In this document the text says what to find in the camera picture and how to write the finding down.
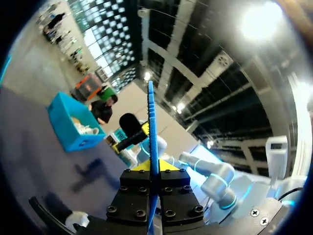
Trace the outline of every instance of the gray floor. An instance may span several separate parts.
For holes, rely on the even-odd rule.
[[[10,55],[2,85],[42,104],[49,104],[58,91],[69,92],[83,78],[34,20],[20,33]]]

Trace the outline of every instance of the black cable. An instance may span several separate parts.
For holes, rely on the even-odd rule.
[[[296,191],[301,191],[302,189],[303,189],[303,187],[294,188],[294,189],[284,193],[283,195],[281,195],[279,198],[277,198],[277,200],[281,201],[284,197],[288,196],[289,194],[296,192]]]

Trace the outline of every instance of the white wall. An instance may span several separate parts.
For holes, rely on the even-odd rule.
[[[60,2],[60,5],[55,9],[54,14],[60,14],[60,13],[71,13],[69,4],[66,0],[51,0],[50,3],[57,3]],[[69,37],[74,37],[77,39],[77,42],[75,45],[73,45],[70,49],[70,51],[75,51],[77,48],[82,48],[83,53],[83,64],[87,64],[90,67],[90,71],[94,71],[98,65],[95,62],[93,56],[91,55],[88,47],[85,45],[84,36],[82,32],[79,30],[79,27],[73,17],[72,14],[66,16],[62,20],[62,27],[63,30],[70,30]]]
[[[112,109],[110,122],[103,126],[105,132],[115,131],[119,127],[120,117],[125,113],[132,113],[139,120],[147,120],[147,95],[135,83],[131,83],[118,94],[118,102]],[[198,142],[158,105],[156,121],[158,135],[168,144],[165,150],[167,154],[178,159],[183,151],[190,152],[198,145]]]

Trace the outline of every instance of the blue plastic strip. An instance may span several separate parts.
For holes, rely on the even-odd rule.
[[[149,115],[149,140],[150,140],[150,174],[151,180],[156,182],[159,174],[159,168],[157,152],[156,108],[152,81],[149,81],[148,84],[148,115]],[[157,195],[152,195],[150,201],[149,227],[152,224],[156,208],[157,208]]]
[[[9,66],[10,62],[11,62],[11,56],[8,56],[6,58],[5,65],[4,65],[4,67],[3,67],[2,71],[1,71],[0,84],[1,84],[1,81],[2,81],[2,79],[4,77],[4,75],[5,75],[5,72],[6,72],[7,68],[8,68],[8,66]]]

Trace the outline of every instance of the teal plastic bin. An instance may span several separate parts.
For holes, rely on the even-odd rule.
[[[54,132],[66,152],[94,147],[106,136],[88,107],[63,92],[54,97],[47,110]],[[79,119],[84,126],[98,128],[99,134],[79,134],[71,117]]]

